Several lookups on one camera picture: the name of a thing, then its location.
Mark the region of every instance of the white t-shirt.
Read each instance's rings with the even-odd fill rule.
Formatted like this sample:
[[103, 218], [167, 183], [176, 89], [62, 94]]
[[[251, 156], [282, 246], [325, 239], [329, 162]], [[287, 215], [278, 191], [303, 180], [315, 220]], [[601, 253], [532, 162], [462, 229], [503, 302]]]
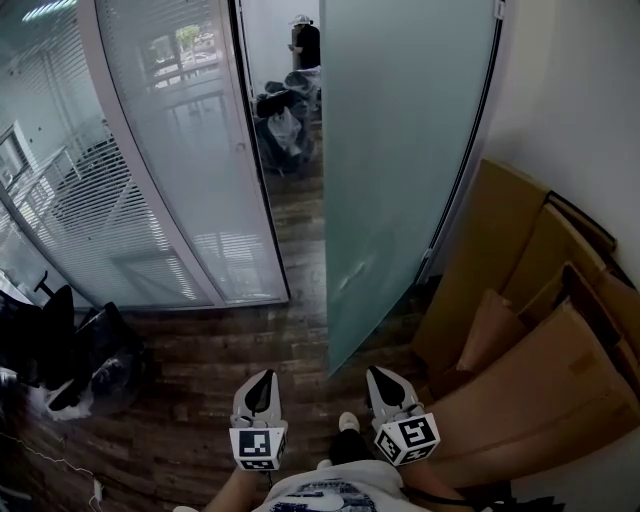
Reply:
[[425, 512], [401, 487], [400, 473], [390, 464], [351, 462], [278, 482], [255, 512]]

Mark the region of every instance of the cable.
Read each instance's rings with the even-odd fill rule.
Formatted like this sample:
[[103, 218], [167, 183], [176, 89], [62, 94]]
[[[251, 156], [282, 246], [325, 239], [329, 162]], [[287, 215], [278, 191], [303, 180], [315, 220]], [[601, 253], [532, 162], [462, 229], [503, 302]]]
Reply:
[[18, 439], [17, 437], [8, 436], [7, 434], [4, 434], [2, 432], [0, 432], [0, 436], [6, 437], [7, 439], [11, 439], [12, 441], [15, 441], [16, 443], [21, 444], [22, 446], [24, 446], [25, 450], [33, 453], [34, 455], [37, 455], [38, 457], [42, 457], [45, 460], [49, 460], [51, 462], [54, 462], [55, 464], [64, 463], [67, 466], [69, 466], [71, 469], [73, 469], [74, 471], [84, 471], [85, 473], [88, 473], [91, 476], [93, 476], [93, 473], [91, 471], [89, 471], [88, 469], [77, 468], [73, 464], [69, 463], [66, 459], [57, 459], [57, 460], [56, 459], [52, 459], [51, 457], [47, 457], [46, 455], [43, 455], [42, 453], [35, 451], [33, 448], [30, 448], [29, 446], [27, 446], [22, 439]]
[[[66, 459], [52, 459], [51, 457], [47, 457], [46, 455], [35, 451], [30, 446], [27, 446], [27, 444], [22, 439], [18, 439], [17, 437], [9, 436], [9, 435], [5, 434], [4, 432], [0, 432], [0, 436], [5, 437], [7, 439], [10, 439], [11, 441], [16, 442], [17, 444], [21, 444], [22, 446], [24, 446], [25, 450], [27, 450], [28, 452], [33, 453], [34, 455], [37, 455], [38, 457], [42, 457], [43, 459], [51, 461], [54, 464], [66, 464], [67, 466], [69, 466], [71, 469], [73, 469], [74, 471], [76, 471], [78, 473], [84, 472], [84, 473], [87, 473], [87, 474], [91, 475], [91, 477], [93, 478], [94, 482], [96, 480], [95, 475], [91, 471], [89, 471], [88, 469], [77, 468]], [[89, 506], [91, 507], [91, 510], [93, 510], [93, 512], [96, 512], [96, 509], [93, 508], [93, 500], [96, 500], [96, 503], [98, 505], [98, 511], [102, 512], [102, 507], [100, 506], [100, 502], [96, 498], [95, 490], [94, 490], [93, 496], [89, 500]]]
[[149, 494], [146, 492], [142, 492], [142, 491], [138, 491], [137, 489], [134, 489], [133, 487], [130, 487], [128, 485], [123, 484], [122, 482], [116, 480], [115, 478], [112, 478], [108, 475], [105, 475], [104, 473], [96, 473], [98, 479], [102, 482], [106, 482], [107, 480], [111, 482], [111, 486], [114, 488], [117, 488], [118, 490], [122, 490], [125, 489], [129, 492], [132, 492], [134, 494], [137, 494], [138, 496], [142, 496], [143, 498], [146, 498], [148, 500], [153, 501], [154, 503], [170, 503], [172, 505], [175, 506], [189, 506], [189, 507], [193, 507], [193, 508], [204, 508], [206, 506], [206, 503], [184, 503], [181, 501], [173, 501], [167, 498], [161, 498], [160, 496], [156, 496], [155, 494]]

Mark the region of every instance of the person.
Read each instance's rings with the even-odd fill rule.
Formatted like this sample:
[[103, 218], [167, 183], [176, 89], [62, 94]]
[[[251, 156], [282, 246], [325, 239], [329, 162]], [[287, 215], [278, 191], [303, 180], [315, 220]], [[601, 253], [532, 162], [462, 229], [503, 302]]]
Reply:
[[[442, 498], [462, 497], [435, 475], [426, 459], [400, 466], [376, 460], [360, 435], [356, 416], [345, 412], [340, 433], [329, 450], [330, 459], [318, 469], [278, 482], [255, 512], [419, 512], [401, 489], [414, 489]], [[260, 473], [237, 468], [204, 512], [250, 512]], [[432, 512], [471, 511], [468, 507], [429, 504]], [[191, 509], [179, 507], [176, 512]]]
[[291, 22], [295, 29], [295, 44], [289, 50], [300, 55], [300, 69], [311, 69], [320, 65], [320, 31], [312, 26], [309, 16], [298, 14]]

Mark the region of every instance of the white wall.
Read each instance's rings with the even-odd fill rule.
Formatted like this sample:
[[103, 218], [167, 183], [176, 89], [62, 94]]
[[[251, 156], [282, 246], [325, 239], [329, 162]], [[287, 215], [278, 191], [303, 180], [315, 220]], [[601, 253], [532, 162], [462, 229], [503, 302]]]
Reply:
[[249, 69], [255, 94], [264, 92], [268, 81], [282, 82], [293, 71], [289, 23], [306, 14], [320, 28], [319, 0], [242, 0]]
[[[516, 0], [485, 154], [550, 185], [609, 230], [640, 287], [640, 5]], [[514, 483], [568, 511], [635, 511], [640, 431], [590, 457]]]

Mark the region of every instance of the glass door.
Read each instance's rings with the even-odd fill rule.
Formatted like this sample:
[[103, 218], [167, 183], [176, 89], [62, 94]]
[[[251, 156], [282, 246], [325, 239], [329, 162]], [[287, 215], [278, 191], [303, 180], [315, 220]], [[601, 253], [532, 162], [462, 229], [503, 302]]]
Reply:
[[329, 361], [413, 283], [482, 115], [494, 0], [322, 0]]
[[95, 9], [123, 132], [141, 156], [134, 172], [151, 178], [145, 194], [157, 194], [225, 304], [286, 301], [227, 6], [96, 0]]

